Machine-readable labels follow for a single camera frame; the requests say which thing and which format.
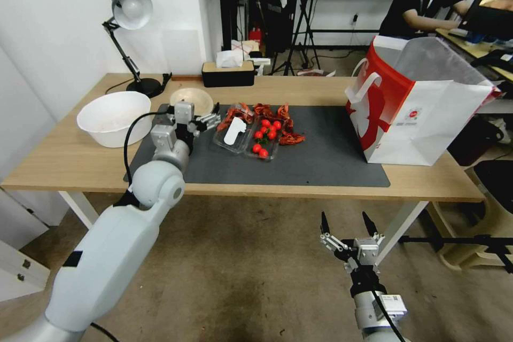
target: lamp shade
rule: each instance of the lamp shade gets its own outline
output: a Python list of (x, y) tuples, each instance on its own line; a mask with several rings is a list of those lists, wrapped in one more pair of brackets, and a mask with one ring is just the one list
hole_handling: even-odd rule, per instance
[(153, 12), (151, 0), (112, 0), (112, 14), (121, 28), (139, 29)]

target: black lamp base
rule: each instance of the black lamp base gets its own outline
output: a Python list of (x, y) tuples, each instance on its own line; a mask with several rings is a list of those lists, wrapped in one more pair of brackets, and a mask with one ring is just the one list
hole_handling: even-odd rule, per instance
[(165, 85), (160, 84), (158, 80), (155, 79), (141, 79), (141, 82), (138, 83), (133, 81), (127, 86), (127, 91), (137, 91), (142, 94), (145, 94), (149, 98), (160, 95), (164, 89)]

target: bag handle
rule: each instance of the bag handle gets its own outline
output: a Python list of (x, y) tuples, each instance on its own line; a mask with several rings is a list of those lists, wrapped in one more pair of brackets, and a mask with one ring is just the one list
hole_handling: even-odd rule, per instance
[(356, 71), (358, 71), (358, 68), (360, 68), (362, 66), (363, 63), (368, 63), (369, 62), (369, 59), (367, 58), (363, 58), (361, 59), (358, 64), (356, 64), (356, 67), (354, 67), (354, 70), (353, 70), (353, 74), (351, 75), (351, 77), (354, 76), (354, 74), (356, 73)]
[(381, 80), (381, 76), (379, 76), (376, 72), (372, 72), (367, 80), (365, 80), (365, 83), (358, 90), (358, 92), (354, 92), (352, 87), (346, 88), (346, 96), (351, 104), (359, 103), (362, 101), (370, 86), (375, 83), (379, 87), (381, 85)]

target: person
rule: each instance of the person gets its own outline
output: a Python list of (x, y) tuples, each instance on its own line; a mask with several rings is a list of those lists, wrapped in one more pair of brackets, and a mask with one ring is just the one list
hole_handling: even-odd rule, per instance
[(464, 0), (393, 0), (379, 34), (413, 38), (425, 36), (437, 28), (457, 28), (460, 24), (457, 21), (435, 19), (442, 7), (449, 6), (461, 16), (465, 16), (469, 10)]

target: yellow table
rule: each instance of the yellow table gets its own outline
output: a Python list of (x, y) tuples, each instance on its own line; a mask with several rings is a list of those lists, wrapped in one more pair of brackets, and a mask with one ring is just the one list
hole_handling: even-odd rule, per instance
[[(160, 75), (148, 75), (159, 79)], [(98, 214), (83, 192), (124, 192), (125, 167), (123, 150), (101, 147), (76, 125), (76, 116), (88, 102), (103, 95), (107, 88), (128, 79), (128, 74), (107, 74), (62, 119), (32, 153), (4, 180), (2, 187), (20, 190), (59, 191), (72, 210), (91, 227)], [(246, 102), (255, 104), (345, 105), (344, 90), (354, 81), (350, 77), (282, 77), (258, 76), (252, 87), (205, 88), (221, 104)], [(169, 96), (180, 87), (204, 88), (199, 79), (168, 83), (165, 92), (152, 100), (152, 111), (169, 102)], [(124, 86), (115, 90), (121, 91)], [(131, 160), (139, 143), (128, 148)], [(187, 184), (189, 195), (266, 196), (301, 198), (347, 198), (403, 200), (403, 208), (385, 232), (380, 253), (386, 253), (408, 229), (428, 201), (479, 202), (483, 195), (470, 181), (449, 153), (444, 153), (432, 167), (383, 166), (390, 187), (340, 186), (267, 186), (228, 184)]]
[[(438, 28), (437, 35), (443, 37), (446, 40), (449, 40), (452, 44), (454, 44), (455, 46), (462, 49), (463, 51), (465, 51), (470, 56), (476, 59), (482, 58), (483, 56), (492, 52), (494, 49), (503, 49), (502, 47), (499, 47), (497, 45), (484, 42), (478, 44), (467, 44), (465, 40), (459, 37), (450, 36), (449, 31), (446, 29)], [(499, 76), (513, 82), (513, 73), (497, 67), (490, 66), (490, 68)]]

